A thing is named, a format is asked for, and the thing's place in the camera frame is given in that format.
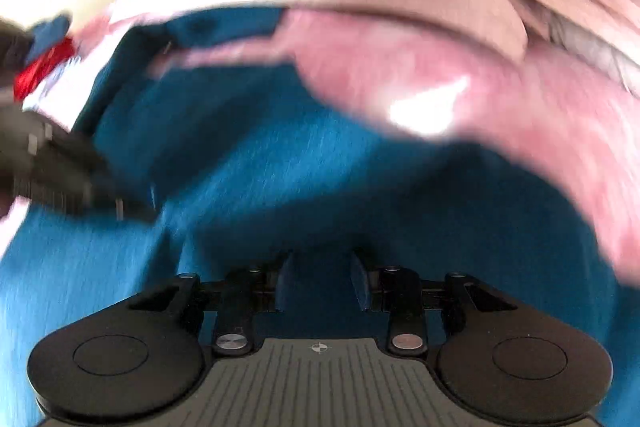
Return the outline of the folded red garment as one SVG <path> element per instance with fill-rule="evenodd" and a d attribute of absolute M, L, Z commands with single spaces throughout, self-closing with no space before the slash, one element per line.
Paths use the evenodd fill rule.
<path fill-rule="evenodd" d="M 61 65 L 76 55 L 73 39 L 65 37 L 51 49 L 39 55 L 26 66 L 14 79 L 13 100 L 24 101 L 49 76 L 58 65 Z"/>

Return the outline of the blue knit sweater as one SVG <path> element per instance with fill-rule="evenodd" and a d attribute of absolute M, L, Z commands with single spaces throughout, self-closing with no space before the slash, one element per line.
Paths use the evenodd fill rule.
<path fill-rule="evenodd" d="M 471 273 L 597 338 L 614 366 L 600 420 L 637 425 L 639 293 L 555 185 L 480 144 L 373 131 L 316 101 L 290 63 L 149 73 L 172 44 L 270 36 L 283 19 L 210 10 L 122 37 L 76 127 L 162 212 L 147 225 L 29 210 L 1 260 L 2 424 L 38 421 L 26 364 L 42 337 L 179 273 L 215 280 L 287 251 L 302 312 L 288 332 L 360 332 L 345 271 L 365 239 L 390 265 Z"/>

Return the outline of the pink floral bed blanket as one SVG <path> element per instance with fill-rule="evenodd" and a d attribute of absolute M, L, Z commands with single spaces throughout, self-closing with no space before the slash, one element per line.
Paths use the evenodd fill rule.
<path fill-rule="evenodd" d="M 473 142 L 555 185 L 623 283 L 639 282 L 639 102 L 535 42 L 514 66 L 446 32 L 385 17 L 276 9 L 270 36 L 162 49 L 149 73 L 292 64 L 319 103 L 393 139 Z"/>

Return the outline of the folded white garment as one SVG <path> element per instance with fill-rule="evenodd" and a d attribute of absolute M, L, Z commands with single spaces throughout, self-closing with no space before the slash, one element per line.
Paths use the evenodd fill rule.
<path fill-rule="evenodd" d="M 44 115 L 66 130 L 75 124 L 86 104 L 94 75 L 80 58 L 58 65 L 27 95 L 22 109 Z"/>

